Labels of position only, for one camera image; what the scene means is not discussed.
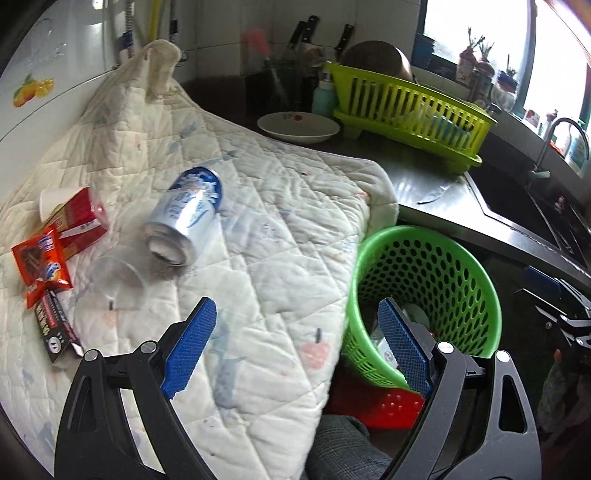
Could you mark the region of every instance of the yellow-green dish rack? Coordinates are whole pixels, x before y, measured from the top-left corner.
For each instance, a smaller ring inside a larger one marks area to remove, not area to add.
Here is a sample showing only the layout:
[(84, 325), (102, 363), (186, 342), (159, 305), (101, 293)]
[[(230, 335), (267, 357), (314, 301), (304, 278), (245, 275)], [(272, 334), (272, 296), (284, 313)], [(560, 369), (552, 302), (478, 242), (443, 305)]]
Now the yellow-green dish rack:
[(463, 173), (479, 167), (480, 146), (496, 121), (475, 105), (388, 75), (327, 63), (339, 97), (344, 134), (363, 130), (443, 157)]

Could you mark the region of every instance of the red snack package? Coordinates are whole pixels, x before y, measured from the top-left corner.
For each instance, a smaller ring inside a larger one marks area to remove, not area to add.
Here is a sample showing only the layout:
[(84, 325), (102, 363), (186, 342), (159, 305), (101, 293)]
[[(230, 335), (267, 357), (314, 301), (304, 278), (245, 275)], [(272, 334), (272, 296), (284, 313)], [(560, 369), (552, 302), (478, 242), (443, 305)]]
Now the red snack package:
[(66, 259), (54, 229), (47, 229), (45, 233), (12, 247), (12, 254), (27, 286), (28, 309), (36, 304), (47, 288), (72, 288)]
[(45, 230), (55, 229), (68, 259), (96, 242), (109, 229), (109, 221), (96, 192), (84, 187), (56, 208), (45, 222)]

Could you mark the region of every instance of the faucet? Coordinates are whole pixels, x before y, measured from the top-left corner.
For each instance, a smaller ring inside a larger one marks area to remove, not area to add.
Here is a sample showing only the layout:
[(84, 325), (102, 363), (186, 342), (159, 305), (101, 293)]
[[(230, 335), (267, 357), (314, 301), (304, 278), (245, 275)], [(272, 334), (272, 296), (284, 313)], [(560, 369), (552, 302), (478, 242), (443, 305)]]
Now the faucet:
[(550, 141), (552, 140), (552, 136), (554, 135), (554, 130), (556, 130), (556, 126), (558, 124), (561, 124), (562, 122), (566, 122), (568, 124), (574, 125), (576, 127), (577, 130), (579, 130), (581, 137), (583, 138), (583, 142), (585, 143), (585, 147), (587, 149), (587, 158), (585, 160), (585, 162), (583, 163), (583, 165), (586, 165), (587, 162), (589, 162), (589, 142), (587, 140), (587, 135), (585, 134), (585, 132), (583, 131), (583, 128), (581, 128), (581, 126), (575, 122), (574, 120), (572, 120), (571, 118), (568, 117), (561, 117), (561, 118), (557, 118), (556, 120), (554, 120), (552, 122), (552, 124), (548, 127), (548, 130), (546, 130), (545, 134), (544, 134), (544, 146), (542, 147), (542, 151), (540, 152), (540, 156), (538, 157), (538, 160), (535, 162), (534, 164), (534, 168), (533, 170), (530, 170), (527, 173), (527, 177), (528, 177), (528, 187), (531, 186), (531, 184), (534, 182), (535, 179), (547, 179), (550, 178), (550, 172), (549, 171), (542, 171), (540, 169), (540, 165), (542, 164), (542, 161), (546, 155), (546, 152), (548, 150), (548, 147), (550, 146)]

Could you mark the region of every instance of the green plastic basket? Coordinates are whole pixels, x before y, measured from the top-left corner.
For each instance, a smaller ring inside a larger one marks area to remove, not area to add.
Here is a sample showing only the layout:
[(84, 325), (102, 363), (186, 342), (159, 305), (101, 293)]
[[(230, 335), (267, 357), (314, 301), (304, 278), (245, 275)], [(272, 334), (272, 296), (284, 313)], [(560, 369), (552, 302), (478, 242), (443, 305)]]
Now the green plastic basket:
[(409, 390), (402, 372), (369, 339), (359, 304), (392, 297), (421, 307), (437, 340), (462, 353), (490, 357), (501, 338), (501, 305), (474, 256), (440, 233), (416, 226), (386, 228), (359, 247), (347, 305), (342, 353), (374, 385)]

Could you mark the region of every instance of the kitchen sink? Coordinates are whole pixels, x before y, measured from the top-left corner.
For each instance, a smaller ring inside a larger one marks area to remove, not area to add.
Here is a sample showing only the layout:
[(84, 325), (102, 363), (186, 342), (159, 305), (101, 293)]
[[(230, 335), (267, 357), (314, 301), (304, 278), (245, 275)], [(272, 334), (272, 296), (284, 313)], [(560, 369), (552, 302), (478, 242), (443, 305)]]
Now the kitchen sink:
[(490, 210), (485, 213), (496, 213), (495, 217), (500, 216), (500, 220), (509, 226), (525, 229), (526, 234), (533, 233), (550, 245), (559, 247), (558, 239), (532, 195), (511, 176), (483, 163), (479, 168), (472, 168), (469, 177), (482, 196), (478, 198), (481, 206), (484, 201)]
[(542, 240), (587, 269), (581, 249), (585, 235), (591, 244), (591, 234), (585, 228), (573, 229), (570, 205), (559, 213), (551, 202), (532, 193), (505, 172), (483, 163), (466, 174), (486, 215), (515, 228), (525, 235)]

